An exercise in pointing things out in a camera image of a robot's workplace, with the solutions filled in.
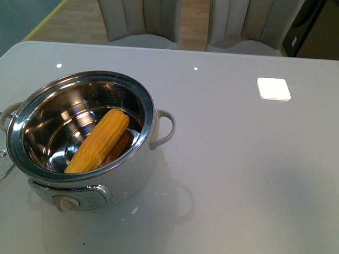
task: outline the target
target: white table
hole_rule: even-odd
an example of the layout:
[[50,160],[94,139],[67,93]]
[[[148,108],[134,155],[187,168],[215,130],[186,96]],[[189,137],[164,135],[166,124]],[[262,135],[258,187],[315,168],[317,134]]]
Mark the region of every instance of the white table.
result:
[[[87,70],[140,81],[176,134],[118,206],[60,213],[16,169],[1,253],[339,253],[338,61],[24,42],[0,58],[0,111]],[[261,99],[259,77],[285,79],[291,100]]]

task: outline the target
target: pot rim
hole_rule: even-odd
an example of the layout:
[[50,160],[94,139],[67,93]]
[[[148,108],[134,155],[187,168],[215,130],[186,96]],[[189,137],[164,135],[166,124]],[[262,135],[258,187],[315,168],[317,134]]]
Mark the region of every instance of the pot rim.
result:
[[[145,111],[145,122],[144,126],[141,129],[140,135],[137,141],[126,151],[122,156],[120,156],[114,162],[98,168],[92,171],[85,173],[76,173],[76,174],[64,174],[49,171],[41,166],[35,164],[26,154],[24,148],[24,130],[27,121],[31,118],[33,112],[35,112],[41,102],[48,100],[52,95],[56,94],[57,91],[67,88],[69,86],[74,86],[80,84],[84,81],[122,81],[125,86],[128,86],[127,89],[133,91],[138,97],[142,99],[142,104]],[[147,89],[137,80],[113,71],[84,71],[71,74],[65,77],[56,79],[45,86],[38,89],[32,95],[30,95],[22,105],[14,113],[10,124],[8,126],[7,135],[6,135],[6,146],[8,154],[15,163],[15,165],[23,171],[25,174],[29,175],[31,178],[36,180],[50,181],[50,182],[80,182],[88,180],[99,175],[105,174],[111,170],[114,170],[124,164],[125,161],[131,159],[131,157],[140,149],[142,145],[147,142],[147,139],[150,136],[150,133],[153,129],[155,119],[155,109],[153,100],[147,91]]]

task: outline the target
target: pot handle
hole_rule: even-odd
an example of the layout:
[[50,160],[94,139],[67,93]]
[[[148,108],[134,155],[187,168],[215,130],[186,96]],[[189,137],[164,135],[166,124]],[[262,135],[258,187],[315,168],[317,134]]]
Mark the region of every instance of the pot handle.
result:
[[4,132],[7,132],[7,127],[5,126],[6,118],[15,110],[17,110],[21,106],[22,102],[17,102],[8,108],[6,108],[0,115],[0,129]]
[[[157,121],[156,121],[157,124],[155,126],[156,130],[155,130],[155,133],[153,135],[153,138],[149,142],[149,147],[150,147],[151,150],[154,150],[158,146],[160,146],[161,144],[164,144],[167,141],[169,141],[173,137],[174,132],[175,132],[175,127],[176,127],[174,116],[171,113],[164,111],[164,110],[156,110],[155,113],[156,113],[156,117],[157,117]],[[157,138],[157,134],[158,134],[158,130],[159,130],[159,123],[160,123],[159,120],[160,120],[161,117],[166,117],[172,122],[172,129],[166,137],[164,137],[162,139],[155,140]]]

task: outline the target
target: white pot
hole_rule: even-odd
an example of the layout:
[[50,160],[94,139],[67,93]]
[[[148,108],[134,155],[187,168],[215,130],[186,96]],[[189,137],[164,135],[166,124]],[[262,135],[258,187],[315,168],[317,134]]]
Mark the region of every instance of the white pot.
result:
[[[64,170],[79,145],[102,116],[119,108],[130,117],[130,144],[118,159],[86,173]],[[16,112],[8,126],[4,119]],[[170,133],[157,139],[159,119],[172,122]],[[173,116],[155,110],[150,94],[136,80],[116,72],[87,71],[47,84],[25,102],[0,116],[6,145],[33,190],[62,212],[91,210],[117,203],[139,190],[157,162],[156,147],[175,132]]]

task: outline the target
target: chair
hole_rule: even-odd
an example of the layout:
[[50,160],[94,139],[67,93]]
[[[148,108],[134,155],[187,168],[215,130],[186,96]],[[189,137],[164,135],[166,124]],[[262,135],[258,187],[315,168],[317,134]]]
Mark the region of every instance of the chair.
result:
[[178,49],[181,0],[97,0],[109,45]]
[[304,2],[211,0],[206,50],[282,56],[282,42]]

